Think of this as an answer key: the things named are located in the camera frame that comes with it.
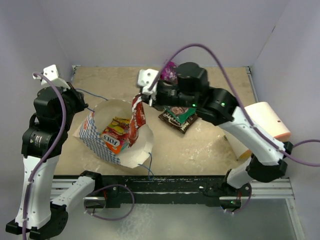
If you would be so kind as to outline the green snack box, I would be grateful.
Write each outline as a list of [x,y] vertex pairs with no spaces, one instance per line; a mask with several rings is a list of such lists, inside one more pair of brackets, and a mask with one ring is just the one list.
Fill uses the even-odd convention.
[[164,109],[170,113],[174,119],[180,124],[186,122],[188,117],[196,113],[195,108],[181,107],[181,106],[165,106]]

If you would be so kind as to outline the purple candy snack bag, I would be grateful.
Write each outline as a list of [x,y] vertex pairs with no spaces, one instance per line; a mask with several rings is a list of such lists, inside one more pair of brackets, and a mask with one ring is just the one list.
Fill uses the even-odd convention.
[[160,79],[172,84],[177,84],[178,79],[177,79],[176,68],[177,68],[177,65],[174,62],[170,61],[166,65],[164,70],[161,72]]

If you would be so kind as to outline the brown sea salt chips bag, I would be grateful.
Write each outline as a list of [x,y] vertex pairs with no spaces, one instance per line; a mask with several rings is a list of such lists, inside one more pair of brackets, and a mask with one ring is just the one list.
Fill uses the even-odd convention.
[[185,134],[188,129],[197,121],[198,116],[193,114],[189,116],[184,123],[180,123],[172,114],[170,114],[168,111],[164,111],[158,116],[158,118],[173,129]]

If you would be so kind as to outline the blue checkered paper bag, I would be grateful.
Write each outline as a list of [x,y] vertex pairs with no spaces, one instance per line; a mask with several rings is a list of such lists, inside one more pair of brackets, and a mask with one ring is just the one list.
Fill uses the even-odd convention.
[[132,103],[121,99],[105,100],[91,111],[74,132],[74,137],[88,147],[101,160],[128,168],[136,168],[151,156],[154,135],[147,123],[138,129],[136,142],[119,154],[113,153],[101,139],[100,134],[114,117],[131,119]]

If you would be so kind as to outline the red snack packet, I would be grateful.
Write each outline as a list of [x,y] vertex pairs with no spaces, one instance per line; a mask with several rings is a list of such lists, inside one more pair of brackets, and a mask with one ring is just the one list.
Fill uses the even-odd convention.
[[128,141],[131,147],[139,137],[139,128],[146,124],[142,94],[138,94],[132,101],[132,115],[129,123]]

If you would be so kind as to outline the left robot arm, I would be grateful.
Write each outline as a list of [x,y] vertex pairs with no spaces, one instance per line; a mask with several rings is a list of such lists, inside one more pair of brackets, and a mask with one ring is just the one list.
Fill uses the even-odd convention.
[[55,169],[71,123],[88,104],[70,84],[41,89],[33,105],[35,113],[22,136],[22,198],[17,216],[6,224],[5,231],[22,235],[24,240],[48,240],[64,230],[69,213],[84,197],[101,194],[103,180],[101,174],[86,170],[69,189],[51,199]]

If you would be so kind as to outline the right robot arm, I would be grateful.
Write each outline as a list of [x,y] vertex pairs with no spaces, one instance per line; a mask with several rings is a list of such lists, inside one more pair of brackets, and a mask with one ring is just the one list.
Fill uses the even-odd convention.
[[269,183],[285,176],[284,159],[292,150],[291,143],[277,140],[251,120],[229,91],[211,87],[205,68],[186,62],[176,73],[177,84],[171,84],[157,80],[157,70],[139,71],[138,83],[149,105],[194,108],[198,117],[227,131],[252,152],[250,159],[225,175],[222,190],[226,195],[235,195],[253,180]]

